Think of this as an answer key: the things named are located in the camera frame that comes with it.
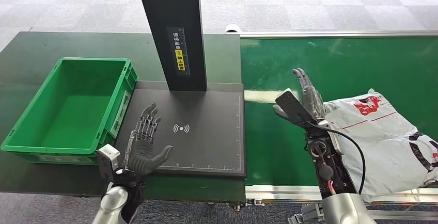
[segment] metal forearm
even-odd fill
[[[93,224],[127,224],[121,211],[128,200],[128,192],[121,186],[109,189],[100,201]]]
[[[358,194],[336,194],[322,200],[327,224],[376,224]]]

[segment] black pad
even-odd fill
[[[162,117],[153,153],[174,146],[157,172],[245,177],[242,84],[209,83],[206,92],[190,92],[169,91],[165,82],[137,82],[117,138],[122,155],[142,110],[152,102]]]

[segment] yellow label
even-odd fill
[[[179,71],[185,71],[184,59],[182,56],[182,50],[175,50],[175,56],[177,59],[177,66]]]

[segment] green table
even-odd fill
[[[204,41],[208,81],[239,83],[239,37],[206,35]],[[130,58],[141,80],[164,80],[147,34],[19,33],[0,53],[0,139],[64,56]],[[438,114],[433,104],[438,95],[437,34],[242,34],[240,57],[246,182],[153,175],[147,181],[148,198],[243,201],[246,185],[246,198],[320,199],[312,163],[303,151],[303,131],[272,111],[277,92],[299,91],[293,67],[306,70],[325,101],[374,88],[419,130],[438,139],[433,123]],[[3,152],[0,165],[0,191],[97,196],[104,184],[97,167],[34,165]],[[436,192],[425,190],[436,201]]]

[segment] red wire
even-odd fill
[[[333,189],[333,181],[332,180],[327,180],[327,186],[328,186],[328,189],[331,191],[331,190],[334,190]]]

